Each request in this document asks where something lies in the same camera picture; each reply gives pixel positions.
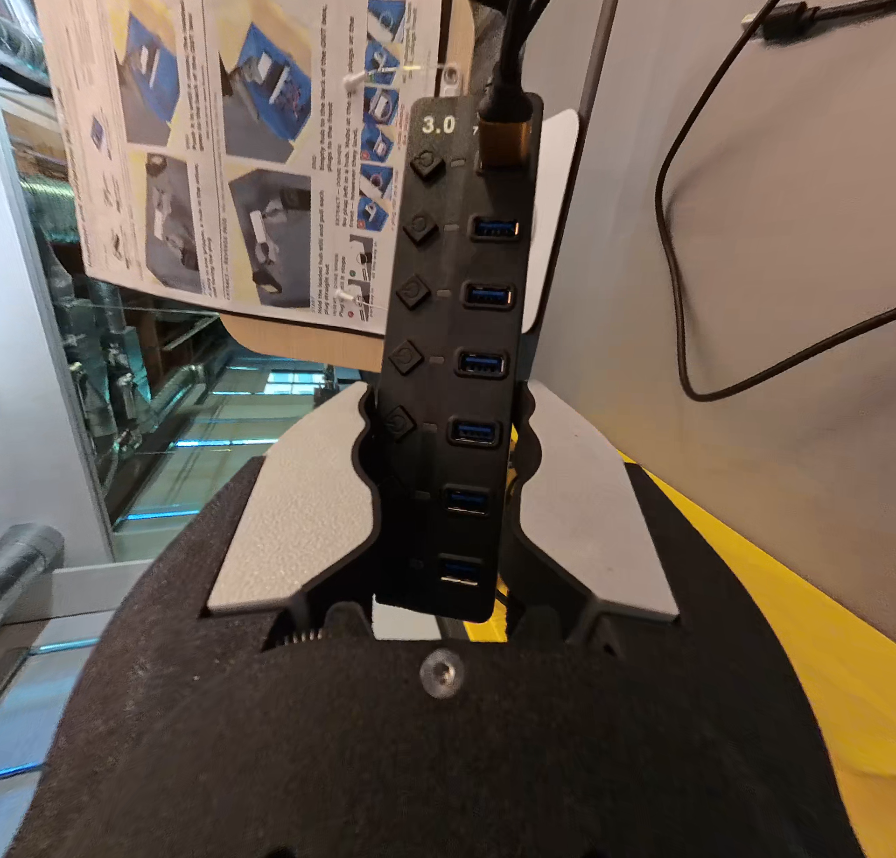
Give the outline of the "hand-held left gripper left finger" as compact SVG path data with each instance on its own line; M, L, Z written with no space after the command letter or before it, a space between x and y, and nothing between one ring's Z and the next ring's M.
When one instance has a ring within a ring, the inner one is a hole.
M370 386L356 382L294 423L265 453L206 604L210 615L286 610L297 630L364 598L351 564L378 532L360 463Z

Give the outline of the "printed instruction sheet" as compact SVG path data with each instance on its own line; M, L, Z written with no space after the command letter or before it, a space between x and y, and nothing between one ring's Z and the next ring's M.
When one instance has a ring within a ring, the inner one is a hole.
M34 0L89 275L385 333L442 0Z

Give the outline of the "black USB hub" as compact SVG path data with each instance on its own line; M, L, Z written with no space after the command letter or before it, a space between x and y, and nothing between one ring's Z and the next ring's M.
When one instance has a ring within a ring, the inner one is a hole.
M477 101L409 119L371 437L379 603L480 623L498 578L543 102L527 160L481 160Z

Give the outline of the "yellow storage bin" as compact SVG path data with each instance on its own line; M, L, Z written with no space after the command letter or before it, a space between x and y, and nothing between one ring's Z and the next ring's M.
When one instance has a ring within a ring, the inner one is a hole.
M557 611L507 607L483 696L494 771L465 820L477 856L872 856L866 793L835 768L798 673L753 594L678 504L633 484L680 618L606 614L566 643Z

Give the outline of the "thin black cable black plug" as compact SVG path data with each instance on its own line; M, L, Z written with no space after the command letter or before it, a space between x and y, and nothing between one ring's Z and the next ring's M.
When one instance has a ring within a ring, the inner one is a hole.
M715 404L751 391L770 380L796 369L827 352L894 323L895 309L887 309L824 337L750 377L726 387L700 392L695 389L689 374L687 353L687 324L685 287L678 252L666 214L666 179L674 160L715 94L728 71L740 57L747 43L759 39L767 45L787 46L810 38L814 32L835 26L849 26L894 15L895 0L856 0L834 6L811 6L805 1L767 0L755 13L741 23L741 35L723 58L719 67L703 88L684 123L675 136L658 169L654 186L654 214L660 246L669 273L673 301L678 384L685 397L695 404Z

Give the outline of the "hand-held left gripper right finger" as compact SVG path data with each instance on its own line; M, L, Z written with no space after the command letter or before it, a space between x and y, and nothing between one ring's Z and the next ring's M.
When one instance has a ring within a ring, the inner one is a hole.
M679 608L620 454L543 383L520 386L503 581L585 644L603 616L673 623Z

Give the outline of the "thick black cable copper plug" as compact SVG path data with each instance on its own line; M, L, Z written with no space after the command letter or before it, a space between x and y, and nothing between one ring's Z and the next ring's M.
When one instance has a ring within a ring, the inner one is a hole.
M515 168L529 158L533 105L521 83L521 53L533 0L509 0L496 65L478 106L484 168Z

